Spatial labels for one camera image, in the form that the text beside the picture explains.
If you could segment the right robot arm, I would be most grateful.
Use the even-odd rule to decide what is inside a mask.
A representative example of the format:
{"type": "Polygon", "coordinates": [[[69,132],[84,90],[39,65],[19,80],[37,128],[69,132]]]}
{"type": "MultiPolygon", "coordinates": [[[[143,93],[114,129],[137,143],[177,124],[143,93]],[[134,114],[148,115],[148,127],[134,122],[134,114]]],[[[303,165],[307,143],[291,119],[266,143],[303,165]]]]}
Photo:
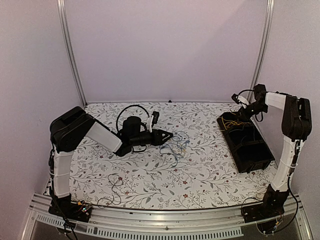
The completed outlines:
{"type": "Polygon", "coordinates": [[[254,101],[251,103],[241,96],[243,91],[231,97],[235,103],[242,105],[236,113],[242,122],[249,121],[252,116],[259,113],[267,113],[269,107],[282,110],[282,153],[275,177],[268,185],[263,203],[258,208],[262,218],[269,218],[278,210],[278,205],[282,206],[292,193],[290,189],[292,175],[298,165],[301,149],[312,130],[311,107],[307,98],[270,92],[266,90],[264,84],[257,84],[251,91],[254,94],[254,101]]]}

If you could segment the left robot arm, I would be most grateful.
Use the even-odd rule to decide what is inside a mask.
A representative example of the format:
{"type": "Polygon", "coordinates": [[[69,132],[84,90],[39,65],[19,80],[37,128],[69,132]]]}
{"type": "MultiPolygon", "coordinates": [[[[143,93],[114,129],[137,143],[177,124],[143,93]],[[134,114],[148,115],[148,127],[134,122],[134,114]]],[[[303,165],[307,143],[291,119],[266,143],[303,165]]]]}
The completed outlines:
{"type": "Polygon", "coordinates": [[[74,205],[66,200],[71,196],[70,174],[75,151],[85,141],[102,147],[105,151],[123,157],[134,152],[135,147],[162,146],[173,138],[173,133],[156,129],[160,113],[147,114],[145,122],[138,116],[127,117],[122,124],[115,120],[116,130],[111,130],[100,120],[76,106],[53,120],[49,126],[51,152],[49,159],[50,195],[55,209],[63,216],[74,213],[74,205]]]}

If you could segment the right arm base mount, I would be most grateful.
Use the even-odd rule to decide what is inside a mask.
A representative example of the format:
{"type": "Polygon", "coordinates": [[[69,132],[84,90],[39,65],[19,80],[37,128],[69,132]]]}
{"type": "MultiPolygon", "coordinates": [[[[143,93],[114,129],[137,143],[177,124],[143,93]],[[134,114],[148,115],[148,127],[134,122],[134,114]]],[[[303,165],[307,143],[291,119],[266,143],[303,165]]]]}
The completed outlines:
{"type": "Polygon", "coordinates": [[[285,230],[287,227],[291,225],[291,223],[296,218],[299,210],[299,202],[295,196],[293,197],[293,199],[295,201],[294,215],[286,225],[282,226],[282,228],[280,228],[280,226],[283,223],[284,213],[285,213],[285,210],[283,207],[280,210],[275,208],[268,209],[268,208],[265,208],[262,200],[258,201],[259,204],[245,206],[245,202],[247,200],[257,200],[257,198],[255,197],[248,197],[242,202],[240,206],[240,212],[245,223],[257,222],[257,221],[266,220],[268,218],[274,218],[273,220],[270,220],[270,221],[263,221],[260,223],[256,223],[256,228],[262,235],[265,235],[265,236],[273,235],[275,233],[285,230]]]}

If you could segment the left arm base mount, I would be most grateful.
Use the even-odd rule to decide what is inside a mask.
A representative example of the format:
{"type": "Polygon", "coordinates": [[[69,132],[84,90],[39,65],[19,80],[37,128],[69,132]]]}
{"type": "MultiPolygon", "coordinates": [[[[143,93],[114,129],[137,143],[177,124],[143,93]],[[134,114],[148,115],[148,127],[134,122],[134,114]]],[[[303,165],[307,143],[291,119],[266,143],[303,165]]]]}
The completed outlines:
{"type": "Polygon", "coordinates": [[[88,223],[92,213],[92,205],[83,200],[71,201],[71,195],[58,198],[53,195],[48,212],[52,215],[88,223]]]}

